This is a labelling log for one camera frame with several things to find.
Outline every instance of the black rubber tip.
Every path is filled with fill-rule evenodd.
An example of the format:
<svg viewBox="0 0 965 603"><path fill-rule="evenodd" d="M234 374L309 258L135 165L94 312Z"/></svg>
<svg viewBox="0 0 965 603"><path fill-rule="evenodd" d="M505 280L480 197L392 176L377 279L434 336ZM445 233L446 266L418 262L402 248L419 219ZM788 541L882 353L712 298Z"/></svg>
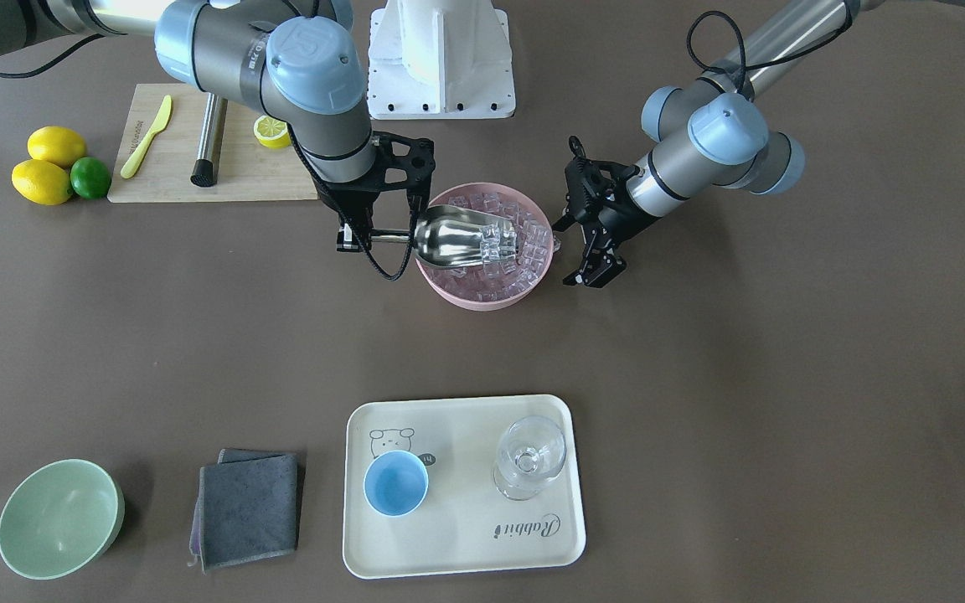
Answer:
<svg viewBox="0 0 965 603"><path fill-rule="evenodd" d="M195 167L192 168L192 184L198 187L213 187L217 180L214 179L214 164L207 159L196 160Z"/></svg>

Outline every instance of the metal ice scoop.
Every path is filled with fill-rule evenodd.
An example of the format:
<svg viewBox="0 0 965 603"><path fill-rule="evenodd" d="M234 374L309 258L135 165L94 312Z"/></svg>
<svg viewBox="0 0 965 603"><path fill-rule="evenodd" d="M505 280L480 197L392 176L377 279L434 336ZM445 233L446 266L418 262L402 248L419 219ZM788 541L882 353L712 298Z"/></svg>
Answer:
<svg viewBox="0 0 965 603"><path fill-rule="evenodd" d="M406 243L405 232L384 232L374 241ZM453 205L432 205L419 216L410 237L419 260L435 268L462 268L516 257L512 220Z"/></svg>

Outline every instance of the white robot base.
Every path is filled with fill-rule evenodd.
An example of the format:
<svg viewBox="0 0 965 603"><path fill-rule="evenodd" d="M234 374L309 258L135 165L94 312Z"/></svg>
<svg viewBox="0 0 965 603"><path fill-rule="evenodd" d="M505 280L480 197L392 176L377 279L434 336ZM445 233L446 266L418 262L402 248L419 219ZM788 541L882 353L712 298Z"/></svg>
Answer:
<svg viewBox="0 0 965 603"><path fill-rule="evenodd" d="M390 0L371 14L374 119L497 119L516 111L508 15L490 0Z"/></svg>

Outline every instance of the blue cup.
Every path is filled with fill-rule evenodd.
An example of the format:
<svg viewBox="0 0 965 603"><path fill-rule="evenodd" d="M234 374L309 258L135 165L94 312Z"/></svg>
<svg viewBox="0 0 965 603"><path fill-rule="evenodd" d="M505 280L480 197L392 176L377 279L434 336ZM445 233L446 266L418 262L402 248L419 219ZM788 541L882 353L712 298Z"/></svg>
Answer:
<svg viewBox="0 0 965 603"><path fill-rule="evenodd" d="M364 476L364 496L375 511L390 518L415 511L430 484L426 467L409 451L387 451Z"/></svg>

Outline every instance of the yellow knife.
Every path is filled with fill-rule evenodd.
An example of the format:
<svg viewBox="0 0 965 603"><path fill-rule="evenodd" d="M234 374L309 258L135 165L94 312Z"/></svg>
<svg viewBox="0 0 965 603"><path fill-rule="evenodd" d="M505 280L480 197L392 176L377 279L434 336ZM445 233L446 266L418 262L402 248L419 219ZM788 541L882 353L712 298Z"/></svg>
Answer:
<svg viewBox="0 0 965 603"><path fill-rule="evenodd" d="M169 112L172 108L172 99L169 98L169 95L165 95L162 99L162 106L158 107L158 113L154 116L154 121L151 122L151 126L148 127L147 134L144 134L144 140L141 140L141 144L137 145L137 149L129 156L126 164L122 165L122 178L132 178L134 175L137 175L137 169L141 168L141 163L144 162L144 156L147 154L149 146L151 146L154 135L166 129L166 125L169 123Z"/></svg>

